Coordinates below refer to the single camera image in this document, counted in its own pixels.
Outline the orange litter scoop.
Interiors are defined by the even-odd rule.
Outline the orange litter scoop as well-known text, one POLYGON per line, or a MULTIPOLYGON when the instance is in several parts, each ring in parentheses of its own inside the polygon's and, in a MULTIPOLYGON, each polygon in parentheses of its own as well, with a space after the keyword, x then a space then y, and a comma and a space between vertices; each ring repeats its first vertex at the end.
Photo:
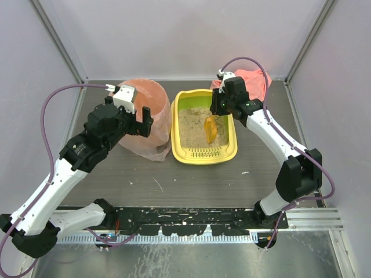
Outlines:
POLYGON ((217 135, 217 127, 215 122, 215 116, 211 115, 205 119, 204 129, 206 132, 206 139, 208 144, 211 144, 217 135))

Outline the yellow green litter box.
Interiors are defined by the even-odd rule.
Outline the yellow green litter box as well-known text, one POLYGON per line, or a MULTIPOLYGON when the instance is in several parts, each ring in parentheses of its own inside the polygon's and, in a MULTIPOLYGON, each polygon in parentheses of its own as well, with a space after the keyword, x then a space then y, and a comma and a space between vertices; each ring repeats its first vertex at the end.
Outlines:
POLYGON ((179 134, 179 111, 186 108, 206 107, 210 110, 212 91, 210 89, 196 89, 180 91, 171 104, 172 127, 171 143, 174 157, 185 164, 217 164, 232 159, 238 150, 237 135, 232 115, 225 115, 228 127, 228 143, 219 147, 185 148, 181 146, 179 134))

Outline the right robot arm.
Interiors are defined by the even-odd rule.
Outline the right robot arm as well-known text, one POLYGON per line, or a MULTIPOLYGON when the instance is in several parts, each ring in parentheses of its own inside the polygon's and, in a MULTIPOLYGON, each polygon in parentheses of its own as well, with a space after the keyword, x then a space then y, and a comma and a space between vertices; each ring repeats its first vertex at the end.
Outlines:
POLYGON ((254 205, 257 225, 273 223, 283 208, 307 196, 322 185, 322 155, 295 141, 277 122, 263 102, 250 99, 245 81, 232 72, 219 75, 221 85, 212 91, 212 115, 232 117, 254 132, 281 164, 275 189, 254 205))

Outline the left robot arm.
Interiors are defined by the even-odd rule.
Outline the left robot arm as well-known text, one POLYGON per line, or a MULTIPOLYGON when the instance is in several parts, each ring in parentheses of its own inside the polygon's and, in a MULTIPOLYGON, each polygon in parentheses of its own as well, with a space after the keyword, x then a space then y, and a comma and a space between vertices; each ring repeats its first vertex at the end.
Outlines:
POLYGON ((83 132, 69 139, 56 160, 53 172, 26 204, 13 214, 1 215, 1 229, 9 232, 14 246, 32 258, 47 254, 58 240, 81 229, 113 227, 118 215, 105 199, 66 216, 53 212, 67 194, 82 181, 110 150, 125 136, 150 135, 154 120, 148 107, 142 108, 142 120, 124 107, 100 104, 87 117, 83 132))

